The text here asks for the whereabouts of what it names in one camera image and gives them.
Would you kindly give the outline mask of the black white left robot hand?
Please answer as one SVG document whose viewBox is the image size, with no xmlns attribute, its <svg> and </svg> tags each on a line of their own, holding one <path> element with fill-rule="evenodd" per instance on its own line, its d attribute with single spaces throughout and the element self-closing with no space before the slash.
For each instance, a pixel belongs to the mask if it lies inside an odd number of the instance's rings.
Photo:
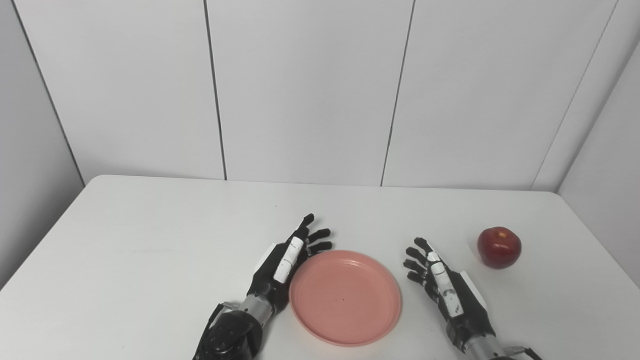
<svg viewBox="0 0 640 360">
<path fill-rule="evenodd" d="M 313 256 L 333 249 L 327 240 L 329 228 L 310 233 L 313 213 L 307 214 L 298 228 L 284 242 L 275 244 L 264 262 L 254 272 L 247 296 L 258 297 L 270 304 L 272 316 L 281 312 L 289 303 L 289 292 L 297 270 Z"/>
</svg>

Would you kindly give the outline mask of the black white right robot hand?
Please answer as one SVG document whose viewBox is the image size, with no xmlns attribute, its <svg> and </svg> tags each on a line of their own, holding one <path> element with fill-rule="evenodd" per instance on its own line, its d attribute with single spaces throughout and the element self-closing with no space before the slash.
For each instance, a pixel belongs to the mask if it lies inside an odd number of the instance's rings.
<svg viewBox="0 0 640 360">
<path fill-rule="evenodd" d="M 445 322 L 451 344 L 474 360 L 505 355 L 489 320 L 489 313 L 461 272 L 454 271 L 423 237 L 406 249 L 407 278 L 419 284 L 434 301 Z"/>
</svg>

